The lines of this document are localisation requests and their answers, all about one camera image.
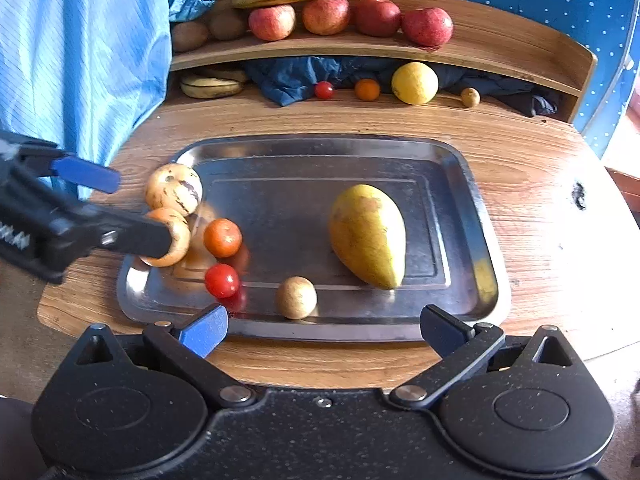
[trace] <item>floor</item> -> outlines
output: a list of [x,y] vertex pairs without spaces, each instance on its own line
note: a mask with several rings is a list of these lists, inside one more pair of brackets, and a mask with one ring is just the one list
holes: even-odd
[[[73,338],[41,325],[44,284],[0,264],[0,394],[34,402]],[[640,480],[640,343],[588,363],[616,413],[614,439],[601,462],[610,480]]]

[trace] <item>wooden desk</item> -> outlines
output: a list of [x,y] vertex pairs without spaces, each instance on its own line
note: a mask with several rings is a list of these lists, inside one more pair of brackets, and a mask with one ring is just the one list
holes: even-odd
[[[364,103],[341,91],[331,101],[281,108],[255,88],[212,102],[174,99],[120,150],[113,163],[123,176],[119,192],[95,201],[142,210],[149,174],[199,139],[305,132],[425,136],[453,145],[478,181],[506,261],[513,306],[503,328],[525,335],[556,324],[583,358],[640,340],[640,231],[616,186],[571,126],[527,119],[491,100],[469,110],[444,94],[411,107],[391,96]],[[577,182],[585,210],[572,199]],[[121,259],[97,251],[76,262],[64,285],[46,288],[38,318],[72,335],[97,321],[119,332],[139,330],[115,299]],[[318,387],[392,387],[435,360],[421,344],[240,338],[211,357],[239,380]]]

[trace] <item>metal bolt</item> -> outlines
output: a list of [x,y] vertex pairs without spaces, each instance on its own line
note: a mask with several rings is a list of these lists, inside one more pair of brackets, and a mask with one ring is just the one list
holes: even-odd
[[102,244],[103,247],[106,247],[114,244],[117,239],[118,239],[118,233],[116,231],[109,231],[108,233],[105,233],[102,235],[102,238],[100,239],[100,243]]
[[334,405],[331,399],[326,399],[324,397],[316,397],[314,402],[318,408],[330,408]]
[[220,397],[226,402],[245,402],[251,399],[251,390],[245,386],[225,386],[220,390]]
[[415,384],[398,386],[394,390],[394,393],[398,399],[405,400],[406,402],[417,402],[427,396],[427,391],[423,387],[416,386]]

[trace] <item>polka dot fabric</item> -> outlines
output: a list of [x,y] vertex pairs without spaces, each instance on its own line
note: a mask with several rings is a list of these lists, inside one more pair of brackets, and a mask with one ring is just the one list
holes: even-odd
[[598,57],[574,125],[602,156],[628,104],[640,41],[631,41],[638,0],[469,0],[544,23],[585,45]]

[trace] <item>metal tray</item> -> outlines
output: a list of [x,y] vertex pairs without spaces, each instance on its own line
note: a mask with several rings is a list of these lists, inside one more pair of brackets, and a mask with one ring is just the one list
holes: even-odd
[[[193,166],[203,182],[202,203],[190,217],[190,252],[166,269],[125,257],[118,301],[131,319],[180,323],[211,304],[202,280],[215,258],[202,246],[202,232],[216,217],[236,222],[248,249],[248,301],[231,314],[231,334],[421,340],[425,304],[470,324],[498,324],[508,314],[511,291],[494,230],[465,159],[448,144],[372,135],[225,137],[192,144],[174,161]],[[331,250],[331,205],[358,183],[387,193],[404,218],[406,275],[396,290],[361,282]],[[304,320],[287,320],[274,306],[276,288],[289,276],[305,276],[318,291],[318,307]]]

